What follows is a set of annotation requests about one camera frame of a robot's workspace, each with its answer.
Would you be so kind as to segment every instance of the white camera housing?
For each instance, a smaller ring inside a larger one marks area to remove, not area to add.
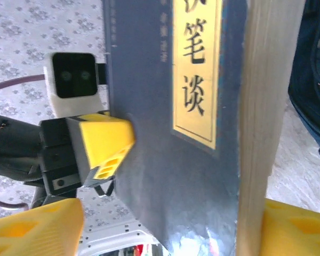
[[[61,98],[57,95],[56,79],[53,66],[53,56],[55,54],[56,53],[50,53],[47,55],[46,64],[44,66],[47,97],[55,113],[55,116],[57,118],[62,118],[68,116],[78,116],[84,114],[97,113],[103,110],[98,90],[96,91],[95,95],[91,96]],[[98,70],[96,62],[95,76],[96,83],[98,86]]]

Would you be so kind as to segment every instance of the blue book cover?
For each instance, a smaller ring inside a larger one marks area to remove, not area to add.
[[[172,255],[235,254],[246,0],[103,0],[117,196]]]

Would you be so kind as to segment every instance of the yellow plastic part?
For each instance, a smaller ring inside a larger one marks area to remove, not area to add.
[[[74,256],[84,215],[78,198],[0,219],[0,256]]]
[[[101,114],[79,116],[90,169],[99,167],[94,179],[112,176],[135,143],[132,124]]]
[[[261,256],[320,256],[320,213],[266,200]]]

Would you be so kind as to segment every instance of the book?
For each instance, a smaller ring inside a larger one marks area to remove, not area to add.
[[[303,0],[103,0],[117,196],[172,255],[257,255]]]

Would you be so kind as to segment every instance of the gray floor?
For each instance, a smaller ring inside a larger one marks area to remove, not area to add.
[[[92,52],[104,61],[100,0],[0,1],[0,81],[43,73],[45,54],[54,51]],[[107,106],[106,90],[100,88]],[[0,91],[0,115],[37,124],[53,118],[44,82]],[[320,212],[318,148],[287,101],[284,125],[268,197]],[[34,189],[0,177],[0,199],[31,202]],[[100,227],[129,218],[113,196],[101,200],[81,189],[86,226]],[[0,209],[0,217],[12,212]]]

